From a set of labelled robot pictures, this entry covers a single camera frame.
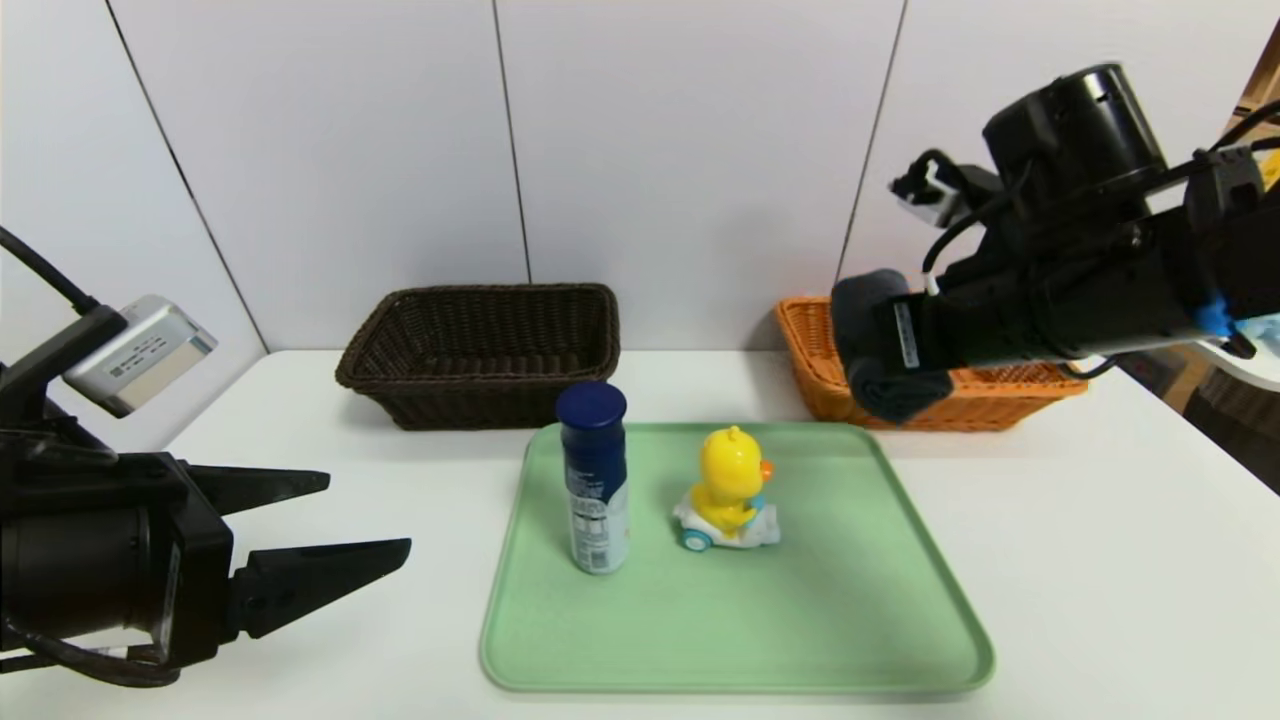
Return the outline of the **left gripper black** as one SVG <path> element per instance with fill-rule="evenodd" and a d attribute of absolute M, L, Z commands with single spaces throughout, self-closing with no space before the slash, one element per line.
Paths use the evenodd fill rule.
<path fill-rule="evenodd" d="M 22 462 L 3 486 L 3 648 L 146 632 L 170 667 L 225 635 L 232 515 L 324 492 L 330 474 L 123 454 L 111 464 Z M 399 570 L 410 538 L 248 553 L 229 580 L 227 639 L 260 639 Z"/>

